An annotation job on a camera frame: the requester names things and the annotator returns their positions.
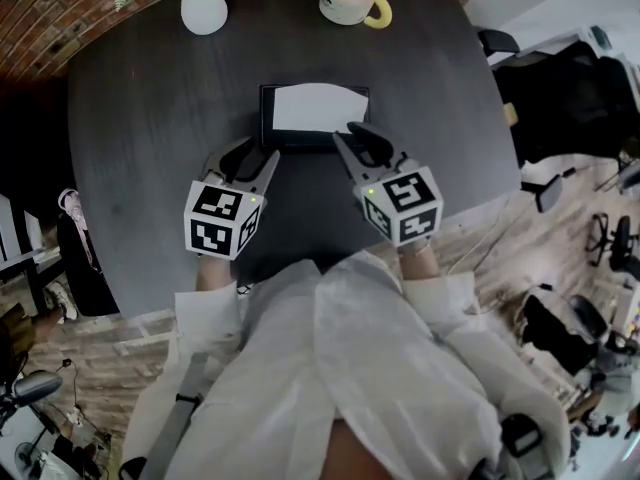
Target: gray strap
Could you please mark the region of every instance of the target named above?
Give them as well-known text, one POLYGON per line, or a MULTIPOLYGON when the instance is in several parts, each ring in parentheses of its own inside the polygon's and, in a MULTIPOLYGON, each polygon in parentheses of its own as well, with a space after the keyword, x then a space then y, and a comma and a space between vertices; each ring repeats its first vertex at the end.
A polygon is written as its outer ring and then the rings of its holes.
POLYGON ((151 447, 140 480, 161 480, 166 475, 178 445, 191 424, 191 415, 200 402, 198 390, 208 357, 209 355, 203 352, 191 357, 189 368, 176 396, 176 403, 151 447))

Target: white cable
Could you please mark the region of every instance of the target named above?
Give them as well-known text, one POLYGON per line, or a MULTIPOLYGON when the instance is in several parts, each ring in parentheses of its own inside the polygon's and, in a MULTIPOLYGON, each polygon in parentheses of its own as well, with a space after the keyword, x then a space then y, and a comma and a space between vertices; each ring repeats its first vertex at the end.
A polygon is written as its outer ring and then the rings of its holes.
POLYGON ((491 234, 491 232, 496 229, 496 226, 500 223, 500 221, 502 220, 502 216, 504 215, 504 211, 507 209, 507 206, 509 205, 509 202, 511 201, 511 196, 509 196, 507 198, 506 203, 504 203, 504 206, 502 207, 502 210, 500 210, 500 213, 498 214, 498 218, 496 219, 496 221, 493 223, 493 226, 491 226, 491 228, 489 229, 489 231, 486 232, 486 234, 478 241, 478 243, 476 243, 471 249, 469 249, 464 256, 462 256, 462 258, 460 258, 458 261, 456 261, 447 271, 447 275, 451 275, 451 272, 453 272, 453 270, 460 265, 460 263, 462 263, 464 260, 466 260, 472 253, 473 251, 475 251, 478 247, 480 247, 483 242, 489 237, 489 235, 491 234))

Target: white vase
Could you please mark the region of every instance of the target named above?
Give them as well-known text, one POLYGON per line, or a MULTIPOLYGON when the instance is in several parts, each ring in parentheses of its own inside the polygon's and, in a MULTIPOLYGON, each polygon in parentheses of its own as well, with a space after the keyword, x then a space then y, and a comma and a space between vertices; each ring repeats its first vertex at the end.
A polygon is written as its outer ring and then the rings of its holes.
POLYGON ((201 36, 219 30, 227 21, 228 13, 224 0, 182 0, 180 9, 185 26, 201 36))

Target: white sleeve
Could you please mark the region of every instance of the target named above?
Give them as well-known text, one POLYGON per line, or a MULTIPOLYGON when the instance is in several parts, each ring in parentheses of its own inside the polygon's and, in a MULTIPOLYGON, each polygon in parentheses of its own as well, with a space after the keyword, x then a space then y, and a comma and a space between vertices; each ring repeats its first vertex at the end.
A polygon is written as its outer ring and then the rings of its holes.
POLYGON ((474 372, 501 417, 525 414, 540 426, 545 450, 559 477, 571 448, 567 416, 515 352, 487 330, 480 318, 464 313, 478 307, 473 273, 404 281, 403 288, 420 318, 474 372))
POLYGON ((123 464, 148 454, 173 408, 194 353, 209 354, 203 395, 235 358, 241 332, 236 283, 211 292, 177 293, 176 320, 164 371, 140 393, 133 409, 123 445, 123 464))

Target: tabletop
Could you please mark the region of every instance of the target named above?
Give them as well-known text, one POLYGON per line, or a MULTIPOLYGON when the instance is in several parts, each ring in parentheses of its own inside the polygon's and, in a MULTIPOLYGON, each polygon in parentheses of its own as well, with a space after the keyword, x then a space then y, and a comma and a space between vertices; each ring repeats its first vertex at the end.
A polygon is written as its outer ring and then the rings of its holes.
MULTIPOLYGON (((262 84, 368 87, 371 122, 431 167, 445 216, 519 187, 500 96, 457 0, 389 0, 384 30, 331 23, 318 1, 227 0, 225 26, 195 36, 180 0, 165 0, 72 59, 74 172, 125 316, 172 307, 174 292, 193 289, 182 222, 190 183, 216 146, 257 133, 262 84)), ((381 241, 336 153, 283 155, 267 198, 239 258, 249 277, 276 272, 305 246, 331 263, 381 241)))

